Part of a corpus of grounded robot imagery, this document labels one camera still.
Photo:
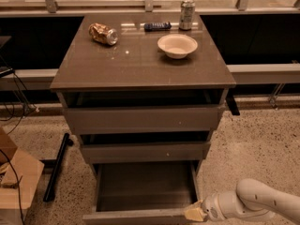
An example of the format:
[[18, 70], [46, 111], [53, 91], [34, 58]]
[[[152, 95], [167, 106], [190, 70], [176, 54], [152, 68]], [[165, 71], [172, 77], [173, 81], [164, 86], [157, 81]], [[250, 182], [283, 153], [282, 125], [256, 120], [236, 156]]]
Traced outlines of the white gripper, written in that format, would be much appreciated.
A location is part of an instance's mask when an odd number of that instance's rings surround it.
[[204, 222], [205, 217], [211, 221], [223, 221], [225, 219], [218, 202], [217, 193], [186, 207], [184, 216], [188, 220], [197, 222]]

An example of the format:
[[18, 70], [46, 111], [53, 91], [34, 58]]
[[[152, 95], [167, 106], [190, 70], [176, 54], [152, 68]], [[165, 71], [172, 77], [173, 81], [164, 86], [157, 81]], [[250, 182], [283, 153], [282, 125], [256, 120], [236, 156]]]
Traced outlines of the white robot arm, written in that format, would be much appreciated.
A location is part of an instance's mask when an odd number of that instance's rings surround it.
[[275, 214], [300, 225], [300, 197], [250, 178], [240, 180], [234, 190], [214, 193], [184, 210], [186, 219], [197, 222], [229, 218], [262, 222]]

